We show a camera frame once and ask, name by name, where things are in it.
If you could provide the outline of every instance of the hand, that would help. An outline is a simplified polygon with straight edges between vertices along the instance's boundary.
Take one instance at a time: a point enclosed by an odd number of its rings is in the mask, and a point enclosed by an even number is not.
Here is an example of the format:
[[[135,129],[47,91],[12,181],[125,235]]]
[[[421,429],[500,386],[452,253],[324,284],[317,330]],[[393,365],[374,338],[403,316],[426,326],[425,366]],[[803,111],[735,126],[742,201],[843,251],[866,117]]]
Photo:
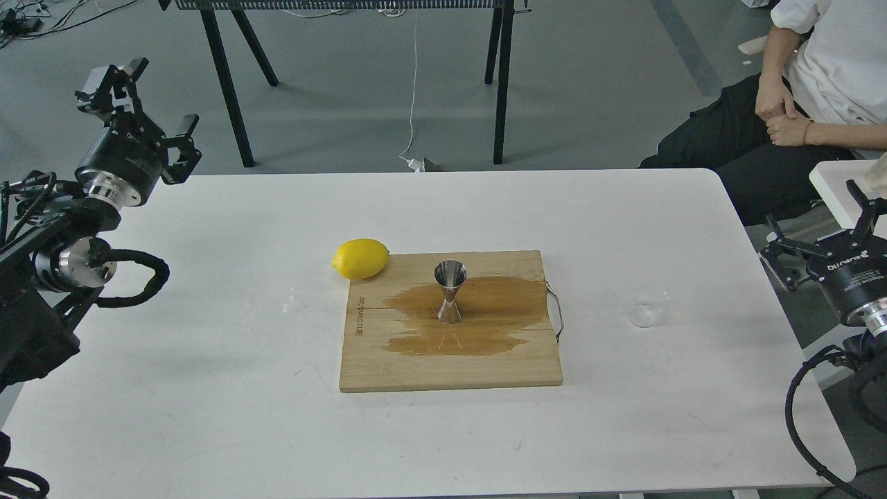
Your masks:
[[[777,82],[762,81],[757,88],[755,100],[755,114],[764,121],[779,115],[789,118],[797,118],[795,110],[795,98],[782,80]]]
[[[813,122],[803,116],[793,119],[787,115],[779,115],[766,121],[767,134],[775,146],[805,146],[810,123]]]

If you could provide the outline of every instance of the stainless steel jigger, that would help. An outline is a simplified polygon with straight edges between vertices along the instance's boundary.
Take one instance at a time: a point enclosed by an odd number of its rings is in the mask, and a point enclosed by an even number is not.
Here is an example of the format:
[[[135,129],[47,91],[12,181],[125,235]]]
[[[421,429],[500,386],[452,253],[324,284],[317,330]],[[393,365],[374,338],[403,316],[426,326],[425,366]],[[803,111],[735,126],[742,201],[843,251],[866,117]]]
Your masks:
[[[456,306],[456,293],[468,279],[468,269],[456,260],[445,260],[435,268],[435,280],[443,291],[443,305],[437,311],[437,319],[444,324],[462,321],[459,307]]]

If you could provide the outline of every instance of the white table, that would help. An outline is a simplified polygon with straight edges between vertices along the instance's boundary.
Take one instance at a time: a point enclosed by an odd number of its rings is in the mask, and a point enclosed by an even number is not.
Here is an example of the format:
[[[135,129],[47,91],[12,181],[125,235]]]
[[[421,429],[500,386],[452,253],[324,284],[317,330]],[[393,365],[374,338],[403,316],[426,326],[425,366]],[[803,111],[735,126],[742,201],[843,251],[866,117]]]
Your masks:
[[[860,218],[862,210],[847,190],[847,180],[855,180],[856,185],[869,198],[876,198],[878,194],[868,184],[865,174],[872,167],[874,161],[825,161],[816,165],[810,172],[810,181],[816,187],[816,191],[822,196],[822,200],[828,206],[828,210],[835,216],[838,225],[845,229],[852,229]],[[887,237],[887,222],[879,219],[875,226],[875,235]]]
[[[343,394],[338,245],[541,250],[566,323],[560,387]],[[318,498],[644,492],[826,482],[783,422],[803,361],[705,170],[194,177],[108,235],[163,257],[147,304],[92,310],[82,353],[29,382],[10,465],[58,497]],[[119,269],[116,294],[144,275]],[[664,325],[622,314],[641,284]],[[844,479],[813,380],[798,428]]]

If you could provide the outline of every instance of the gray floor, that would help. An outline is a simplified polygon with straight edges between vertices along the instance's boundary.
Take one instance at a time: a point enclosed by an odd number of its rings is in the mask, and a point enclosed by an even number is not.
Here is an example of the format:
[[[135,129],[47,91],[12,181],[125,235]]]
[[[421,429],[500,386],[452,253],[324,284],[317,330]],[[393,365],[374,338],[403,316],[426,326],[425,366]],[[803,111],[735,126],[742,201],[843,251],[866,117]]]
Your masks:
[[[49,6],[57,19],[73,2]],[[69,24],[123,3],[86,4]],[[415,138],[406,157],[425,156],[441,170],[633,168],[688,111],[715,98],[722,84],[759,71],[760,58],[741,54],[736,45],[769,28],[769,12],[737,0],[531,0],[530,7],[515,20],[503,165],[491,160],[496,90],[483,85],[489,12],[428,10],[391,19],[363,11],[314,20],[251,12],[281,80],[277,88],[264,81],[232,17],[220,12],[259,162],[244,170],[199,14],[175,6],[162,12],[142,0],[0,51],[2,177],[20,178],[31,169],[73,177],[101,126],[76,110],[73,91],[92,68],[136,57],[151,61],[138,89],[159,125],[172,132],[182,115],[200,115],[194,138],[204,157],[195,174],[408,172],[398,155],[410,138],[414,29]],[[149,209],[150,203],[140,208]],[[764,234],[750,228],[753,241],[763,241]],[[779,296],[801,345],[836,324],[813,285]],[[859,469],[887,463],[887,438],[856,418],[844,389],[828,389],[826,397]],[[881,494],[885,475],[873,472],[853,483]],[[761,496],[801,499],[819,492],[764,490]],[[730,493],[652,496],[711,499]]]

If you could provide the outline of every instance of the black table leg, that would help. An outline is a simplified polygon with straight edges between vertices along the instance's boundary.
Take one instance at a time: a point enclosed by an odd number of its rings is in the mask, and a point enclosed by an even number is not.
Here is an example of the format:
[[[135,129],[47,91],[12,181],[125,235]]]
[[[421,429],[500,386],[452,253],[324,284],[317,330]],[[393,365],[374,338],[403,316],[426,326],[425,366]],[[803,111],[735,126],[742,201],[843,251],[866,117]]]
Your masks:
[[[228,107],[228,116],[231,118],[231,126],[234,129],[234,139],[237,140],[237,148],[240,151],[240,160],[243,166],[254,166],[253,151],[249,148],[247,128],[243,124],[243,115],[240,114],[240,104],[237,102],[237,92],[234,91],[234,81],[231,78],[231,69],[228,67],[228,59],[224,55],[222,35],[219,33],[219,25],[216,22],[216,13],[213,11],[200,11],[203,18],[203,27],[207,31],[209,51],[213,54],[213,62],[216,63],[216,73],[219,76],[219,84],[222,85],[224,104]]]
[[[274,74],[274,69],[271,68],[271,63],[268,62],[268,57],[265,56],[265,50],[263,50],[262,46],[259,44],[259,39],[255,36],[255,31],[253,31],[252,25],[249,24],[247,13],[243,11],[231,11],[231,14],[234,16],[234,20],[237,21],[237,25],[240,27],[240,32],[243,33],[243,37],[247,39],[249,50],[253,51],[255,61],[259,63],[259,67],[265,74],[265,79],[268,80],[268,85],[276,87],[280,81]]]
[[[493,141],[493,164],[502,164],[505,145],[505,114],[508,101],[508,69],[511,66],[511,32],[514,26],[514,0],[502,8],[502,44],[499,48],[499,81],[496,98],[496,137]]]
[[[493,9],[493,24],[490,27],[490,49],[487,51],[487,72],[483,82],[492,85],[493,70],[496,68],[496,51],[502,33],[502,9]]]

